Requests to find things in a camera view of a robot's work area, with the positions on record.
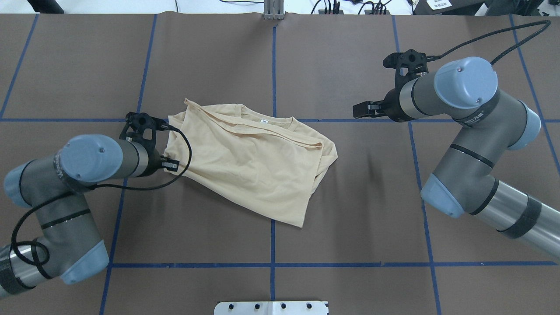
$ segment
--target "cream fabric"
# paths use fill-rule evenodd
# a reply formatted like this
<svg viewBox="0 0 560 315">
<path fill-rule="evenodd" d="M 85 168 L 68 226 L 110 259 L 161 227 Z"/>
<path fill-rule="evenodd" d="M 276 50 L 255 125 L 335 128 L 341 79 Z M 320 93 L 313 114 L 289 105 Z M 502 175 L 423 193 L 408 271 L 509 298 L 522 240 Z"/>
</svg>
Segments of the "cream fabric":
<svg viewBox="0 0 560 315">
<path fill-rule="evenodd" d="M 334 143 L 294 117 L 274 118 L 241 104 L 200 106 L 169 122 L 189 139 L 193 158 L 185 176 L 238 205 L 302 227 L 311 194 L 337 159 Z M 189 157 L 183 138 L 170 132 L 165 155 Z"/>
</svg>

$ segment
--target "white bracket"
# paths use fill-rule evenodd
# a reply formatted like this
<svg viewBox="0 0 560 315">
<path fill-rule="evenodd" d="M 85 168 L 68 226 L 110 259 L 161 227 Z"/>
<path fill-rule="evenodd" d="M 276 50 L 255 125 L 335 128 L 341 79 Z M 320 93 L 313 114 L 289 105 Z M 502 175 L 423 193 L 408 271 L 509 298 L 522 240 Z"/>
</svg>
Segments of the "white bracket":
<svg viewBox="0 0 560 315">
<path fill-rule="evenodd" d="M 265 20 L 284 20 L 284 0 L 264 0 Z"/>
<path fill-rule="evenodd" d="M 329 315 L 329 302 L 221 302 L 214 315 Z"/>
</svg>

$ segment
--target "paper sticker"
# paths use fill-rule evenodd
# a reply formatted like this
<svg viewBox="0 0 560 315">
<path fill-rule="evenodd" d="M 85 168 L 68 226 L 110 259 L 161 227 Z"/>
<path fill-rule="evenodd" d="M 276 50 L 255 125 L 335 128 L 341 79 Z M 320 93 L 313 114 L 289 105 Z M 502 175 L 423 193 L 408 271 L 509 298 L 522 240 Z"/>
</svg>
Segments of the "paper sticker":
<svg viewBox="0 0 560 315">
<path fill-rule="evenodd" d="M 439 10 L 451 6 L 451 2 L 449 2 L 449 0 L 427 0 L 427 2 L 432 10 Z"/>
</svg>

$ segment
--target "light blue cap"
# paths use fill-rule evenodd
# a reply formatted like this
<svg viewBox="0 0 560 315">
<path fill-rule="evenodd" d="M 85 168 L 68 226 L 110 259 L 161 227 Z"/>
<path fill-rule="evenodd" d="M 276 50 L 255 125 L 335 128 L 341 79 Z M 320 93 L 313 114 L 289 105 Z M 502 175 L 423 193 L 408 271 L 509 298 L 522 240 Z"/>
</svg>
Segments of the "light blue cap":
<svg viewBox="0 0 560 315">
<path fill-rule="evenodd" d="M 62 169 L 73 179 L 97 183 L 113 176 L 123 163 L 123 149 L 104 135 L 80 135 L 60 153 Z"/>
<path fill-rule="evenodd" d="M 445 64 L 433 79 L 437 96 L 459 109 L 472 109 L 488 102 L 498 90 L 492 65 L 480 57 L 467 57 Z"/>
<path fill-rule="evenodd" d="M 430 174 L 420 195 L 424 201 L 451 217 L 457 218 L 465 212 L 447 187 L 433 174 Z"/>
<path fill-rule="evenodd" d="M 527 124 L 525 130 L 517 142 L 509 146 L 508 150 L 519 150 L 527 146 L 531 141 L 535 140 L 540 131 L 540 118 L 539 116 L 527 107 L 527 104 L 520 101 L 527 111 Z"/>
<path fill-rule="evenodd" d="M 8 196 L 13 203 L 24 208 L 31 208 L 31 205 L 25 202 L 24 198 L 21 196 L 20 179 L 21 174 L 29 163 L 31 163 L 31 161 L 12 169 L 6 177 L 4 177 L 4 191 L 6 192 L 6 196 Z"/>
<path fill-rule="evenodd" d="M 100 241 L 68 268 L 60 278 L 66 284 L 74 284 L 97 274 L 108 264 L 109 255 L 107 255 L 105 243 Z"/>
</svg>

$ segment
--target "gray robotic arm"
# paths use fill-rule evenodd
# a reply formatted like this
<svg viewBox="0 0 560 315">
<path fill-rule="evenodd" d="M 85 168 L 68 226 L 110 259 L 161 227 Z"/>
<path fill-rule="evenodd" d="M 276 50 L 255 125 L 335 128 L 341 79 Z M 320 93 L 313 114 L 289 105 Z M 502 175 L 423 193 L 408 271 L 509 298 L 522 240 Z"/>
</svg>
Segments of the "gray robotic arm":
<svg viewBox="0 0 560 315">
<path fill-rule="evenodd" d="M 389 56 L 406 76 L 383 101 L 355 105 L 354 117 L 388 116 L 404 122 L 448 114 L 463 128 L 428 178 L 421 196 L 451 217 L 476 216 L 501 234 L 560 258 L 560 212 L 490 175 L 506 150 L 534 140 L 540 119 L 525 103 L 498 88 L 489 62 L 469 57 L 427 73 L 425 54 L 409 50 Z"/>
<path fill-rule="evenodd" d="M 8 173 L 4 180 L 8 196 L 19 206 L 34 208 L 16 226 L 12 243 L 0 248 L 0 298 L 57 276 L 73 284 L 107 266 L 107 250 L 83 194 L 98 187 L 118 187 L 96 184 L 106 179 L 148 176 L 161 168 L 176 172 L 179 162 L 160 156 L 155 149 L 156 131 L 162 130 L 180 133 L 162 119 L 129 113 L 118 140 L 77 136 L 56 154 Z M 143 138 L 145 131 L 152 132 L 150 140 Z M 35 210 L 44 236 L 16 242 L 19 226 Z"/>
</svg>

